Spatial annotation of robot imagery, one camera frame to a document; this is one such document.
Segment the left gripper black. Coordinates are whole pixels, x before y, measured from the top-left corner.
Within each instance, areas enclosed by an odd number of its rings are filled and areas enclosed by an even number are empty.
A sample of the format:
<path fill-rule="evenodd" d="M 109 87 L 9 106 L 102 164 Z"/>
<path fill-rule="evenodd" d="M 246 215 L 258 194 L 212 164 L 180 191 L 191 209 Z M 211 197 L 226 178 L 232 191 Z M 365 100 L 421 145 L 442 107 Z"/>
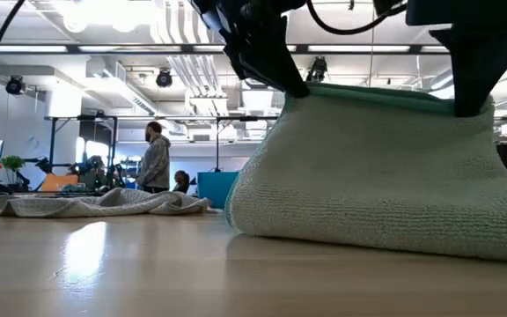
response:
<path fill-rule="evenodd" d="M 286 44 L 285 12 L 296 10 L 306 0 L 189 0 L 202 22 L 225 35 L 224 52 L 241 79 L 252 78 L 304 98 L 310 91 Z"/>

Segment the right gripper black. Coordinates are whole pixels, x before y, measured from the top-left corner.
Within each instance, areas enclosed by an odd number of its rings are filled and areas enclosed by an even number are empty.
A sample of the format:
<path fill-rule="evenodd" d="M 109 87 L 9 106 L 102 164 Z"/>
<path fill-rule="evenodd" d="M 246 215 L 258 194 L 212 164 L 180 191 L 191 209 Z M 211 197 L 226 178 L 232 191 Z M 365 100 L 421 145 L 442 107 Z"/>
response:
<path fill-rule="evenodd" d="M 407 2 L 409 26 L 454 24 L 431 30 L 430 35 L 451 56 L 457 117 L 480 114 L 490 92 L 507 71 L 507 24 L 489 25 L 501 23 L 507 23 L 507 0 Z"/>

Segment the sage green microfiber towel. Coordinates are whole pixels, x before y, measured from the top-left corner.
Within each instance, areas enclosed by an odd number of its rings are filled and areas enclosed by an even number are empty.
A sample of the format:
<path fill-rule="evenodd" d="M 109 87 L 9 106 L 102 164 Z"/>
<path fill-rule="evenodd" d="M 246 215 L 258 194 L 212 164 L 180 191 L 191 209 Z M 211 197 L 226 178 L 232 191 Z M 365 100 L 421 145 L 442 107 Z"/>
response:
<path fill-rule="evenodd" d="M 494 103 L 312 84 L 287 96 L 225 204 L 243 233 L 507 261 Z"/>

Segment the grey microfiber towel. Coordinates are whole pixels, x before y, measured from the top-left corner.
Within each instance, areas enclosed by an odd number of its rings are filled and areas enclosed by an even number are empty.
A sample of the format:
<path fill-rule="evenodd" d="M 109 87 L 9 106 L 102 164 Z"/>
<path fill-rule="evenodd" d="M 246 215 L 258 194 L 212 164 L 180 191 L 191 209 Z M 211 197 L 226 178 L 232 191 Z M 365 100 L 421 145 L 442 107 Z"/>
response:
<path fill-rule="evenodd" d="M 141 214 L 178 216 L 203 213 L 210 200 L 181 192 L 151 194 L 115 188 L 102 196 L 0 196 L 0 216 L 23 218 L 117 217 Z"/>

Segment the blue plastic bin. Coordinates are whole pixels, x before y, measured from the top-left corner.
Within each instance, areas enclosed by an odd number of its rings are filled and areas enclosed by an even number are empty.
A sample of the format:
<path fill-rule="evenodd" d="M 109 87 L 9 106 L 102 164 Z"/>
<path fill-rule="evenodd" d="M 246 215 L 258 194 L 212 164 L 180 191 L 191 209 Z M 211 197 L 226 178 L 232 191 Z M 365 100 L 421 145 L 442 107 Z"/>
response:
<path fill-rule="evenodd" d="M 197 192 L 200 198 L 211 201 L 214 209 L 223 209 L 238 172 L 201 172 L 197 174 Z"/>

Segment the seated person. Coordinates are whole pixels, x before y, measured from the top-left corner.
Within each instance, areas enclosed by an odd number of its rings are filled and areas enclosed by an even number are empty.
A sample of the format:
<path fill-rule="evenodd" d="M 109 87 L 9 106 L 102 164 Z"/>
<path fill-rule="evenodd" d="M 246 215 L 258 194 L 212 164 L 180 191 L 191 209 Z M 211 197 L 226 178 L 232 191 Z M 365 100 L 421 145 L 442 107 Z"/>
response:
<path fill-rule="evenodd" d="M 78 181 L 87 191 L 98 191 L 106 185 L 105 165 L 99 155 L 91 156 L 78 166 Z"/>
<path fill-rule="evenodd" d="M 175 187 L 173 192 L 181 192 L 186 194 L 188 192 L 190 177 L 189 174 L 183 170 L 179 170 L 174 175 Z"/>

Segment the standing person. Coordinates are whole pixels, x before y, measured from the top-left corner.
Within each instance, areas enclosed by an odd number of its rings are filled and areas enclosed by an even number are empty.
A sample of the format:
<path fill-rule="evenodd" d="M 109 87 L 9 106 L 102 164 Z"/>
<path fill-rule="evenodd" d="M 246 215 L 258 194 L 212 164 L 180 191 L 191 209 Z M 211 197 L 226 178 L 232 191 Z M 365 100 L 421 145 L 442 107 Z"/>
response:
<path fill-rule="evenodd" d="M 170 187 L 170 140 L 162 134 L 159 122 L 149 122 L 145 128 L 148 148 L 143 155 L 141 171 L 136 178 L 138 187 L 148 193 L 168 191 Z"/>

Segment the orange box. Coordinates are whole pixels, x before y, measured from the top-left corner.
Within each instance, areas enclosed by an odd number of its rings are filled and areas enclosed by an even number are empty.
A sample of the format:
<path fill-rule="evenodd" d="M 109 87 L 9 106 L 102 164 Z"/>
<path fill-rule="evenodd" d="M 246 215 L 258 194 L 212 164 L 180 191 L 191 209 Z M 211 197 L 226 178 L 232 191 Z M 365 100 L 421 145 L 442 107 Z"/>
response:
<path fill-rule="evenodd" d="M 49 173 L 46 175 L 42 185 L 40 186 L 40 191 L 42 192 L 54 192 L 61 191 L 65 186 L 77 184 L 78 176 L 75 174 L 67 174 L 67 175 L 56 175 L 53 173 Z"/>

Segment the green background plant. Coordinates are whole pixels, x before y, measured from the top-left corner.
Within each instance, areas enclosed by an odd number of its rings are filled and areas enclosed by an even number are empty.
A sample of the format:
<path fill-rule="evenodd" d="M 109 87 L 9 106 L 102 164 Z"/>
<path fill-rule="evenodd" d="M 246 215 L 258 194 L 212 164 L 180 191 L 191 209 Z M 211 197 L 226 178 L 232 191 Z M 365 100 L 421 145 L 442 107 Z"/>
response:
<path fill-rule="evenodd" d="M 25 161 L 16 155 L 9 155 L 0 159 L 0 164 L 4 168 L 9 184 L 20 184 L 19 170 L 25 165 Z"/>

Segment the black background rig frame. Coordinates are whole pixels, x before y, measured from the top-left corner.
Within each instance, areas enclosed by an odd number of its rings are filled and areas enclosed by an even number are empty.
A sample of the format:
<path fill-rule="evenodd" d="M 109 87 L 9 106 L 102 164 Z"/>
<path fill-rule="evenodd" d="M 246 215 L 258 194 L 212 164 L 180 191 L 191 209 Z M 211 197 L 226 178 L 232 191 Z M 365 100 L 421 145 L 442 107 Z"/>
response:
<path fill-rule="evenodd" d="M 98 191 L 87 191 L 84 187 L 84 191 L 86 193 L 98 193 L 101 191 L 105 191 L 106 189 L 110 189 L 114 185 L 113 181 L 113 172 L 114 172 L 114 157 L 116 153 L 116 140 L 118 135 L 118 121 L 119 118 L 117 116 L 109 116 L 109 115 L 88 115 L 88 114 L 81 114 L 78 116 L 71 116 L 71 117 L 46 117 L 46 120 L 50 120 L 52 122 L 51 124 L 51 137 L 50 137 L 50 145 L 49 145 L 49 173 L 53 173 L 53 168 L 56 167 L 73 167 L 74 165 L 69 164 L 57 164 L 54 163 L 55 158 L 55 136 L 59 129 L 61 129 L 63 126 L 65 126 L 68 122 L 71 121 L 78 121 L 78 122 L 103 122 L 105 120 L 112 120 L 114 122 L 114 126 L 111 128 L 111 150 L 110 150 L 110 156 L 109 156 L 109 165 L 107 166 L 106 174 L 106 185 L 102 186 Z M 81 186 L 82 183 L 78 182 L 77 184 L 72 184 L 71 186 L 79 185 Z"/>

